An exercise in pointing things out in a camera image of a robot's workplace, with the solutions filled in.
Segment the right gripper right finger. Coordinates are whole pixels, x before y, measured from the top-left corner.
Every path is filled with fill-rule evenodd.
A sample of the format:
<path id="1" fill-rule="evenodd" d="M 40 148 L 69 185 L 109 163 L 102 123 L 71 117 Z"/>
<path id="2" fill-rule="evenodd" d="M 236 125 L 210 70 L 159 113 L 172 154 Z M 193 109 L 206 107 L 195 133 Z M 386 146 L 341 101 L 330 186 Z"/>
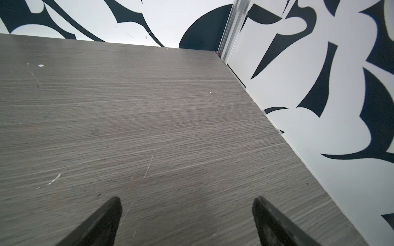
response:
<path id="1" fill-rule="evenodd" d="M 254 199 L 252 213 L 263 246 L 318 246 L 319 243 L 262 196 Z"/>

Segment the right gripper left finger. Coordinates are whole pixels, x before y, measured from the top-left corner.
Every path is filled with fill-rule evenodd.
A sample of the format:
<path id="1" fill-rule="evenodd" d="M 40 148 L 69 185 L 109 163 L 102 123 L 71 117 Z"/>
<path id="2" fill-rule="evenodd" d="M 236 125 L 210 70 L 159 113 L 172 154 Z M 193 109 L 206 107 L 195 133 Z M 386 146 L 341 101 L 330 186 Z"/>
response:
<path id="1" fill-rule="evenodd" d="M 120 198 L 110 198 L 57 245 L 113 246 L 122 212 Z"/>

